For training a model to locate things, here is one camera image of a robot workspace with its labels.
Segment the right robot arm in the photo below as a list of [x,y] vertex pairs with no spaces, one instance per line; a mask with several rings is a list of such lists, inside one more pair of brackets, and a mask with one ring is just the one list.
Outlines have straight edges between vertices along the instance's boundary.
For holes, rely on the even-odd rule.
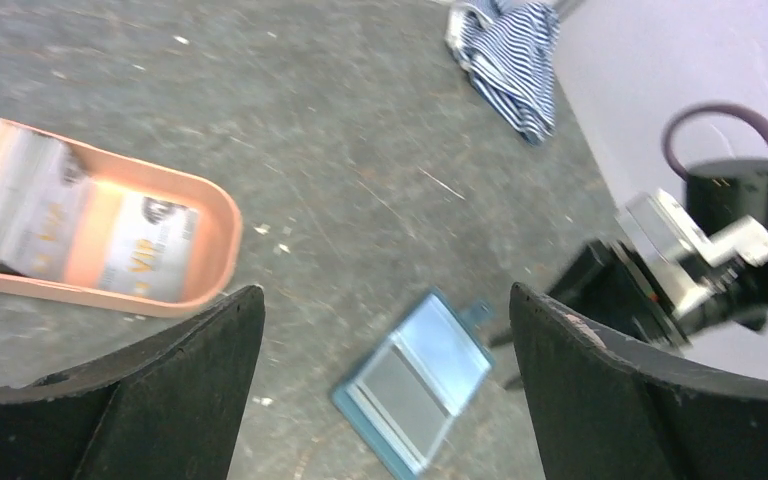
[[768,160],[696,165],[682,199],[642,193],[616,219],[623,237],[586,242],[551,299],[670,353],[727,323],[767,329]]

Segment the black credit card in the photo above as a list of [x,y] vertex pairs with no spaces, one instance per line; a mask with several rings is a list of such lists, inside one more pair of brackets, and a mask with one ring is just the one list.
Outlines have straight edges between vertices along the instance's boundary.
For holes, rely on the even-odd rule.
[[358,389],[402,456],[415,463],[434,456],[450,415],[398,347],[387,345],[374,355]]

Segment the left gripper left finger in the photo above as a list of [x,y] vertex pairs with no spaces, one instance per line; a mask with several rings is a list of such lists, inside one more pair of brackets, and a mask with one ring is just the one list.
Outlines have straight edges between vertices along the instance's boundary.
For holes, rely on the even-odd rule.
[[261,288],[97,360],[0,388],[0,479],[223,479],[265,325]]

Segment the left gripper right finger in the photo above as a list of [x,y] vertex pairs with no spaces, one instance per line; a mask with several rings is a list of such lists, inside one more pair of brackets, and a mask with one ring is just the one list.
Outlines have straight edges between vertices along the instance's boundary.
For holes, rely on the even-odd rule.
[[768,479],[768,381],[659,350],[522,283],[509,319],[549,479]]

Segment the teal card holder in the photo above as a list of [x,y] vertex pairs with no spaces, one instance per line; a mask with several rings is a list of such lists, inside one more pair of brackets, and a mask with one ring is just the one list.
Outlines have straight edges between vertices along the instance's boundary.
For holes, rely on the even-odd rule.
[[476,329],[483,300],[458,311],[436,287],[334,386],[331,400],[396,479],[431,464],[495,361]]

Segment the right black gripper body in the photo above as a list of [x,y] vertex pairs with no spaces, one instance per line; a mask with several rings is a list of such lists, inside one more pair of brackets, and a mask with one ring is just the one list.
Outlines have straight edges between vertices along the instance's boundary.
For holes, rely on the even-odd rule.
[[662,350],[689,344],[640,256],[623,243],[585,242],[545,295],[590,320]]

